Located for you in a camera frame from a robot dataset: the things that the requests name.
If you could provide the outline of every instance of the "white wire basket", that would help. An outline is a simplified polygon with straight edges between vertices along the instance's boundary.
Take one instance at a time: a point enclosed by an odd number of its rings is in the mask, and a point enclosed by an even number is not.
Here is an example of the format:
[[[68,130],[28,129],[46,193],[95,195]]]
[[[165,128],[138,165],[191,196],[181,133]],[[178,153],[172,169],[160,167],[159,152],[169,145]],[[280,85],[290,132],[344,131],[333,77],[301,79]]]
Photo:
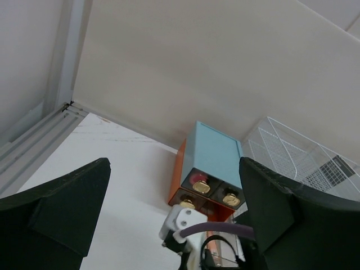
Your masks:
[[[360,167],[272,119],[265,118],[242,142],[245,156],[322,192],[360,201]]]

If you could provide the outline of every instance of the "metal wire rack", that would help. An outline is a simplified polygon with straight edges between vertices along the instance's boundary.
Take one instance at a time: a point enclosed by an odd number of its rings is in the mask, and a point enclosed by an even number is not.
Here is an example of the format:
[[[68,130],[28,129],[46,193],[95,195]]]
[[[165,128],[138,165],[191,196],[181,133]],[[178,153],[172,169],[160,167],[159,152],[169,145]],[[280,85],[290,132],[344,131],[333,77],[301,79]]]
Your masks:
[[[283,176],[338,197],[360,201],[360,167],[272,118],[242,142],[245,156]]]

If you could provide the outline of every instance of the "purple cable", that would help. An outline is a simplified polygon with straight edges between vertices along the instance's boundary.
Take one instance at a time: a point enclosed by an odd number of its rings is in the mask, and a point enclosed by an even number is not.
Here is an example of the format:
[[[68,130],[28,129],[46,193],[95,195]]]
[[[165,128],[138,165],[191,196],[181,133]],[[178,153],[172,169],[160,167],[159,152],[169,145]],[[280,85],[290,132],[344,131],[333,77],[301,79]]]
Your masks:
[[[254,230],[253,228],[240,224],[232,224],[226,222],[204,222],[193,225],[186,229],[183,229],[179,232],[179,235],[182,238],[185,238],[189,235],[193,235],[198,232],[227,232],[232,235],[238,235],[239,237],[243,237],[250,240],[255,240]]]

